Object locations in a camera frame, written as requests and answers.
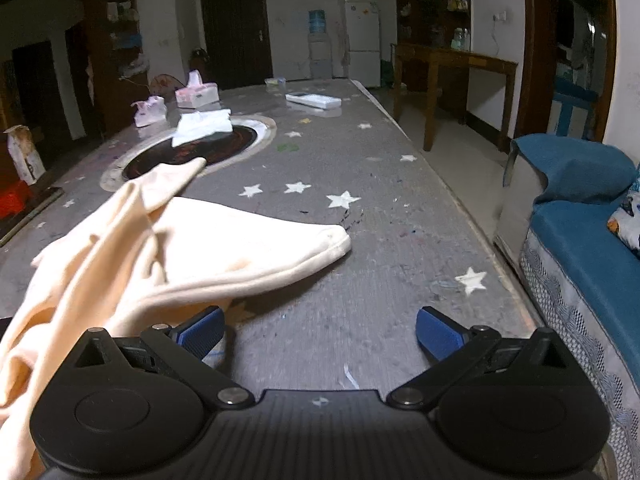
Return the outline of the white paper bag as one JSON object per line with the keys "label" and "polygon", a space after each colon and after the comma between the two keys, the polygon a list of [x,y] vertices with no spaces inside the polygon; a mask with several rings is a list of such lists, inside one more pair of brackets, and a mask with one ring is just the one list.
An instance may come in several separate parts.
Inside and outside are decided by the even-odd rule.
{"label": "white paper bag", "polygon": [[34,185],[46,173],[43,162],[32,140],[29,128],[16,125],[4,132],[6,144],[15,170],[27,185]]}

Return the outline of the water dispenser with blue bottle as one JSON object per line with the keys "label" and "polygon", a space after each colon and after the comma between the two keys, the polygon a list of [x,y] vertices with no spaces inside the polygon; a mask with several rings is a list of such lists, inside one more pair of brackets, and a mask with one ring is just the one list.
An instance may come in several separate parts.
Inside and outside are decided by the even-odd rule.
{"label": "water dispenser with blue bottle", "polygon": [[323,10],[308,12],[309,69],[312,79],[333,77],[331,39],[326,32],[326,14]]}

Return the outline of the cream fabric garment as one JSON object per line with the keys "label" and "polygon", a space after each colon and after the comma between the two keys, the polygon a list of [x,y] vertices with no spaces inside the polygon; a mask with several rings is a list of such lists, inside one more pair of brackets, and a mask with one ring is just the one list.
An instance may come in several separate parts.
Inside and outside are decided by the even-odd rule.
{"label": "cream fabric garment", "polygon": [[43,248],[1,339],[1,474],[30,479],[32,410],[90,327],[136,336],[288,286],[349,252],[338,224],[285,221],[182,196],[204,167],[160,164]]}

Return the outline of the white remote control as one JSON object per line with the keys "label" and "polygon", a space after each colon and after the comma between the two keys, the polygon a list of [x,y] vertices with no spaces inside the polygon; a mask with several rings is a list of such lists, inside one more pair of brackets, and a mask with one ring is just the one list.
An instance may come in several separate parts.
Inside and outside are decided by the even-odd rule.
{"label": "white remote control", "polygon": [[291,92],[285,95],[285,99],[290,103],[316,108],[317,110],[335,110],[342,106],[340,98],[318,93]]}

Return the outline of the butterfly print cushion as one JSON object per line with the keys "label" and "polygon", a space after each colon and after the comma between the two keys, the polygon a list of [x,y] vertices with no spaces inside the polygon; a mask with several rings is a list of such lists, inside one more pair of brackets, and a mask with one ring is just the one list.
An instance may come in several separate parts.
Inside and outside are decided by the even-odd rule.
{"label": "butterfly print cushion", "polygon": [[606,222],[613,233],[636,257],[640,255],[640,177],[637,176]]}

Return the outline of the small clear plastic container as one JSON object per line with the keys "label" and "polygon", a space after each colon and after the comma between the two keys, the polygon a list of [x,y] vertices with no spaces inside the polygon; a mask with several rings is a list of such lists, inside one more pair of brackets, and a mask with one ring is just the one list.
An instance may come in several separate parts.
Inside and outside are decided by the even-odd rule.
{"label": "small clear plastic container", "polygon": [[286,79],[283,77],[271,77],[265,79],[265,85],[268,88],[280,88],[284,89],[286,87]]}

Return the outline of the white refrigerator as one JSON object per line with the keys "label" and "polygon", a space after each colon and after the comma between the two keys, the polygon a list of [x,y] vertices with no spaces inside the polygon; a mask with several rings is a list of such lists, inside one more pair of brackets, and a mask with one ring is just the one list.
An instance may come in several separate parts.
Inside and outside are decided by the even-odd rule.
{"label": "white refrigerator", "polygon": [[381,35],[378,5],[369,0],[344,0],[346,70],[367,88],[381,83]]}

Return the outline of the dark wooden side table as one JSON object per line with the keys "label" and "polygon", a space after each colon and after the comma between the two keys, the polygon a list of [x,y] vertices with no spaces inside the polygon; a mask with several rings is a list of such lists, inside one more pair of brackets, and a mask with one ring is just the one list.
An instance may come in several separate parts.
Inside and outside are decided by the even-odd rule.
{"label": "dark wooden side table", "polygon": [[402,76],[405,68],[414,71],[410,84],[425,91],[423,149],[431,151],[436,139],[436,106],[444,98],[444,110],[462,124],[468,118],[469,76],[471,70],[504,77],[504,97],[501,126],[490,140],[500,150],[506,149],[515,93],[518,63],[494,58],[486,54],[454,49],[420,46],[420,44],[394,44],[394,107],[393,118],[398,122],[402,111]]}

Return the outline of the small pink tissue pack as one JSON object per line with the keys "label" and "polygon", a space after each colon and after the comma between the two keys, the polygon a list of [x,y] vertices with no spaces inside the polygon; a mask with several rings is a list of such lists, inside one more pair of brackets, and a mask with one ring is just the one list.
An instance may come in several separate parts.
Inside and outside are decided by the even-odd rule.
{"label": "small pink tissue pack", "polygon": [[149,96],[145,101],[136,101],[131,106],[136,108],[134,124],[137,128],[163,122],[167,116],[167,106],[161,96]]}

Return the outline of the round black induction cooktop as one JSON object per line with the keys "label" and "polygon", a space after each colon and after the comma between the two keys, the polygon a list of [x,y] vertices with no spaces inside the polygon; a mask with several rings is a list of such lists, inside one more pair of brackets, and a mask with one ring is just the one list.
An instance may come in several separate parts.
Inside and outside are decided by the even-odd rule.
{"label": "round black induction cooktop", "polygon": [[215,132],[179,146],[172,146],[170,139],[163,140],[134,156],[122,174],[132,180],[159,164],[181,165],[197,157],[204,158],[206,166],[210,166],[244,152],[256,140],[257,132],[244,126],[233,126],[231,132]]}

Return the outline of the large pink tissue box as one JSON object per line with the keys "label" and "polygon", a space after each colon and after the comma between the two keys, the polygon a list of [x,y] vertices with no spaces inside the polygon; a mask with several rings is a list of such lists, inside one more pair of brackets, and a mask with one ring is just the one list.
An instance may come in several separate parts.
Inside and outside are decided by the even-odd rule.
{"label": "large pink tissue box", "polygon": [[214,82],[202,81],[198,70],[191,70],[186,86],[175,91],[175,99],[179,108],[196,110],[219,101],[218,87]]}

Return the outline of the dark wooden shelf cabinet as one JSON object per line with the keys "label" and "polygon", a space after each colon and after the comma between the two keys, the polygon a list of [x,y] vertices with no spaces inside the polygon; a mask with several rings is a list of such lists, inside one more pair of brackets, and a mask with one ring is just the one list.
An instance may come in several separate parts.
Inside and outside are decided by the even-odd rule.
{"label": "dark wooden shelf cabinet", "polygon": [[110,136],[134,122],[137,102],[150,95],[137,0],[89,0],[85,11],[94,105]]}

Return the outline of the blue covered sofa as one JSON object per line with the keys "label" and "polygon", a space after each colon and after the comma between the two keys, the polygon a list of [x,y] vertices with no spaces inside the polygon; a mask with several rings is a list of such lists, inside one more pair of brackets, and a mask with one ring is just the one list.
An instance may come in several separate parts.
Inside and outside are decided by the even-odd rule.
{"label": "blue covered sofa", "polygon": [[639,257],[606,222],[639,168],[615,146],[512,141],[494,241],[608,409],[608,469],[639,475]]}

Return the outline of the black smartphone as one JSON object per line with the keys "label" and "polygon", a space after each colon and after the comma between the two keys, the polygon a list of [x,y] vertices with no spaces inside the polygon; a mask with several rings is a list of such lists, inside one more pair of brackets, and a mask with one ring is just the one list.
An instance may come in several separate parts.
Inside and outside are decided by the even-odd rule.
{"label": "black smartphone", "polygon": [[9,240],[20,232],[29,221],[32,221],[35,216],[38,216],[41,211],[44,211],[47,206],[53,204],[63,194],[64,191],[62,188],[50,186],[50,188],[46,188],[36,198],[30,200],[23,211],[18,214],[11,214],[8,218],[2,219],[0,246],[3,247],[8,244]]}

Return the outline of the white tissue sheet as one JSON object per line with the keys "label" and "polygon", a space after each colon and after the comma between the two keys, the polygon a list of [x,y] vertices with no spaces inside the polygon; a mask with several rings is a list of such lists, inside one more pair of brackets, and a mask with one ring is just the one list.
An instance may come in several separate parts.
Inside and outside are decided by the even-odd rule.
{"label": "white tissue sheet", "polygon": [[178,146],[200,140],[211,134],[231,132],[231,110],[208,110],[181,116],[175,134],[171,138],[171,146]]}

